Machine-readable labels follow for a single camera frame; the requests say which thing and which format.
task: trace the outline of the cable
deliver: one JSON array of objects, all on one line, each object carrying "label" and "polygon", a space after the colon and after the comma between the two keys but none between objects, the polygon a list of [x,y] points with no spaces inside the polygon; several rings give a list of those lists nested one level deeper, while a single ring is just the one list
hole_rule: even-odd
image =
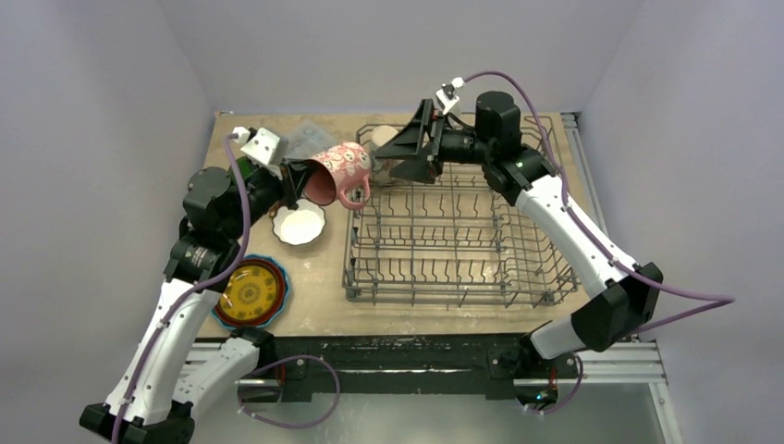
[{"label": "cable", "polygon": [[528,98],[528,94],[526,94],[525,91],[522,89],[522,87],[508,74],[505,74],[500,71],[495,71],[495,70],[482,71],[475,74],[471,74],[470,76],[466,77],[464,80],[466,83],[468,83],[469,81],[482,76],[501,77],[506,81],[508,81],[515,88],[515,90],[517,90],[520,96],[522,96],[522,100],[525,101],[525,104],[528,106],[528,109],[531,110],[531,114],[533,115],[533,121],[536,122],[536,128],[539,130],[539,134],[542,137],[542,144],[545,147],[545,154],[547,155],[547,159],[550,161],[550,163],[556,169],[558,175],[561,177],[561,182],[562,182],[561,200],[563,201],[564,208],[566,208],[567,213],[574,221],[574,223],[577,225],[577,227],[580,229],[580,231],[582,231],[582,233],[585,234],[586,237],[588,237],[591,243],[593,243],[596,246],[596,248],[598,248],[599,251],[602,252],[602,254],[607,258],[607,260],[610,261],[611,264],[617,266],[621,271],[623,271],[627,275],[657,290],[664,291],[665,293],[674,294],[676,296],[680,296],[681,298],[693,299],[696,301],[711,302],[706,305],[692,308],[691,310],[686,310],[685,312],[674,314],[672,316],[666,317],[659,321],[647,324],[645,326],[637,328],[632,333],[641,333],[650,330],[652,328],[661,327],[670,324],[672,322],[679,321],[686,317],[697,315],[698,313],[706,312],[708,310],[712,310],[718,307],[723,307],[724,305],[728,305],[730,303],[735,302],[735,298],[728,295],[699,293],[696,291],[682,290],[676,287],[671,287],[669,285],[656,282],[648,277],[645,277],[637,273],[636,271],[632,270],[630,267],[622,264],[619,261],[619,259],[615,257],[615,255],[607,247],[605,247],[605,245],[602,244],[602,242],[591,232],[591,230],[588,229],[588,227],[586,227],[585,224],[582,223],[580,218],[571,208],[571,203],[569,202],[569,182],[566,176],[566,172],[564,171],[563,167],[558,162],[556,162],[555,154],[553,152],[553,147],[550,144],[549,137],[547,137],[547,131],[545,130],[545,126],[542,125],[542,120],[539,118],[539,114],[536,112],[536,109],[533,107],[533,103],[531,102],[531,99]]},{"label": "cable", "polygon": [[246,407],[245,404],[242,403],[242,398],[239,396],[239,394],[237,396],[237,402],[239,404],[239,410],[237,410],[237,413],[245,413],[248,416],[250,416],[251,418],[256,419],[258,421],[261,421],[263,423],[267,423],[267,424],[269,424],[271,426],[276,426],[276,427],[281,427],[281,428],[289,428],[289,429],[301,429],[301,428],[313,427],[313,426],[316,426],[318,424],[321,424],[324,420],[326,420],[326,418],[328,418],[332,414],[332,412],[335,411],[335,409],[337,408],[337,404],[340,402],[340,381],[337,378],[337,372],[335,371],[334,368],[332,368],[332,365],[330,365],[327,361],[324,361],[323,359],[318,358],[316,356],[312,356],[310,354],[298,354],[296,356],[289,356],[288,358],[281,359],[280,361],[276,361],[274,363],[267,364],[264,367],[261,367],[259,369],[253,370],[249,374],[249,376],[259,376],[259,375],[262,375],[264,372],[266,372],[270,368],[277,367],[278,365],[289,363],[291,361],[297,361],[299,359],[307,359],[307,360],[310,360],[310,361],[316,361],[317,363],[323,365],[324,367],[326,367],[326,369],[329,371],[330,375],[332,375],[332,379],[335,381],[335,398],[332,400],[332,404],[329,406],[329,409],[327,409],[324,414],[322,414],[318,418],[316,418],[316,419],[314,419],[312,421],[309,421],[307,423],[299,423],[299,424],[283,423],[283,422],[280,422],[280,421],[276,421],[274,419],[265,418],[265,417],[260,416],[259,414],[255,413],[255,412],[251,412],[251,410],[249,410],[248,407]]},{"label": "cable", "polygon": [[[574,382],[574,387],[571,388],[571,391],[569,392],[568,395],[566,395],[566,398],[564,398],[563,401],[557,402],[556,405],[554,405],[553,408],[551,409],[537,410],[537,414],[544,416],[546,414],[555,413],[561,410],[562,408],[566,407],[566,405],[571,401],[571,399],[574,398],[574,395],[577,394],[577,390],[580,388],[580,385],[582,384],[582,377],[585,376],[584,373],[585,369],[582,366],[582,358],[580,357],[580,355],[577,353],[573,353],[573,356],[575,361],[577,361],[577,380]],[[522,409],[525,412],[529,412],[529,409],[525,407],[523,407]]]},{"label": "cable", "polygon": [[229,146],[229,141],[232,139],[237,139],[237,137],[237,134],[229,134],[223,138],[223,147],[224,150],[226,150],[228,163],[231,165],[231,172],[234,174],[234,179],[237,183],[237,188],[239,189],[239,202],[242,207],[242,243],[239,246],[237,257],[235,257],[234,261],[231,262],[231,265],[229,265],[228,268],[219,275],[199,282],[182,293],[182,295],[177,298],[166,314],[164,314],[164,316],[161,318],[161,321],[158,323],[159,327],[153,331],[153,334],[150,336],[150,340],[148,340],[147,344],[144,345],[144,349],[139,356],[139,361],[136,363],[136,367],[133,369],[133,373],[131,374],[128,381],[128,386],[125,390],[125,393],[123,394],[123,403],[120,404],[119,409],[117,410],[117,416],[115,417],[115,422],[112,426],[112,444],[119,444],[120,426],[122,425],[123,417],[125,417],[125,413],[128,410],[129,402],[132,399],[131,397],[133,396],[133,390],[136,388],[136,385],[139,382],[139,378],[141,377],[141,370],[144,369],[144,366],[150,359],[150,353],[153,351],[155,342],[158,341],[161,333],[163,333],[164,327],[169,323],[169,321],[171,321],[179,307],[189,298],[190,295],[205,290],[231,275],[231,273],[233,273],[239,265],[239,262],[242,260],[242,258],[245,257],[245,252],[248,250],[248,239],[251,237],[251,205],[248,201],[248,192],[245,189],[245,180],[242,178],[242,174],[239,171],[239,166],[237,165],[237,159],[234,157],[234,154],[231,152],[231,147]]}]

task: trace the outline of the dish rack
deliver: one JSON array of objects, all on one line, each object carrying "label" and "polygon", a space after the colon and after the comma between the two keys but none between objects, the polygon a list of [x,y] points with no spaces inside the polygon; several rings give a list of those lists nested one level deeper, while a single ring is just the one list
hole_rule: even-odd
[{"label": "dish rack", "polygon": [[[367,147],[379,125],[357,130],[357,143]],[[538,132],[522,130],[541,150]],[[579,282],[544,232],[490,189],[480,166],[445,164],[435,184],[375,186],[367,205],[349,212],[343,287],[351,302],[508,308],[555,305]]]}]

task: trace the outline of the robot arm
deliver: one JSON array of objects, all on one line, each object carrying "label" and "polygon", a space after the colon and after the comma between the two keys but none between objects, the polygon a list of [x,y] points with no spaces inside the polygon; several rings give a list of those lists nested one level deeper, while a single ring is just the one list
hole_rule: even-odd
[{"label": "robot arm", "polygon": [[[251,223],[274,205],[296,207],[311,168],[300,161],[283,161],[286,140],[265,129],[235,129],[245,142],[239,169],[250,203]],[[126,405],[120,427],[123,443],[188,442],[194,420],[203,414],[234,382],[260,363],[263,332],[237,330],[215,358],[180,379],[190,347],[204,319],[213,310],[228,279],[193,293],[162,325],[164,314],[195,283],[204,282],[228,269],[239,251],[242,233],[239,187],[223,168],[210,167],[194,174],[183,200],[186,217],[180,237],[171,249],[165,282],[150,325],[147,326],[125,374],[104,403],[84,409],[80,424],[111,439],[120,407]],[[153,334],[158,338],[145,354]],[[126,398],[132,373],[144,362],[133,395]]]},{"label": "robot arm", "polygon": [[[602,352],[650,320],[658,290],[613,266],[565,211],[563,182],[556,170],[536,150],[521,144],[521,112],[511,96],[480,94],[474,128],[455,129],[443,110],[456,109],[455,90],[461,84],[450,85],[436,93],[442,111],[433,101],[422,100],[411,122],[375,155],[403,160],[391,175],[422,183],[434,183],[445,162],[482,166],[488,185],[535,222],[574,268],[591,300],[523,337],[521,364],[534,366],[582,349]],[[570,196],[567,202],[587,231],[614,253],[614,260],[653,281],[663,280],[654,264],[639,266]]]}]

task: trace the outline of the mug handle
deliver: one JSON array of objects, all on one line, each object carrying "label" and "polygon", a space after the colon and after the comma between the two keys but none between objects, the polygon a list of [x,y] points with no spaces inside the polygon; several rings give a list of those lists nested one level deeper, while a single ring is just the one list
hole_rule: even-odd
[{"label": "mug handle", "polygon": [[368,203],[368,200],[370,200],[370,181],[369,180],[370,180],[370,173],[366,174],[362,178],[362,190],[364,191],[364,194],[365,194],[365,200],[364,201],[362,201],[362,202],[353,202],[353,201],[349,200],[349,197],[347,195],[347,192],[349,192],[349,190],[343,189],[343,190],[340,190],[340,192],[337,194],[337,198],[340,199],[340,203],[343,204],[343,206],[345,206],[349,210],[362,210],[362,208],[364,208],[365,205]]}]

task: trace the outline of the white cup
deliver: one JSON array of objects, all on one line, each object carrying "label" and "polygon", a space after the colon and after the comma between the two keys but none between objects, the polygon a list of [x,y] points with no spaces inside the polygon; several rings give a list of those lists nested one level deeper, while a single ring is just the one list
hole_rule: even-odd
[{"label": "white cup", "polygon": [[370,134],[370,143],[368,149],[370,150],[371,158],[373,159],[373,171],[370,175],[370,181],[378,185],[389,185],[395,181],[389,175],[389,170],[400,163],[399,160],[384,159],[379,160],[375,158],[375,151],[380,146],[384,146],[387,142],[392,140],[398,134],[398,129],[390,127],[389,125],[380,125],[375,127]]}]

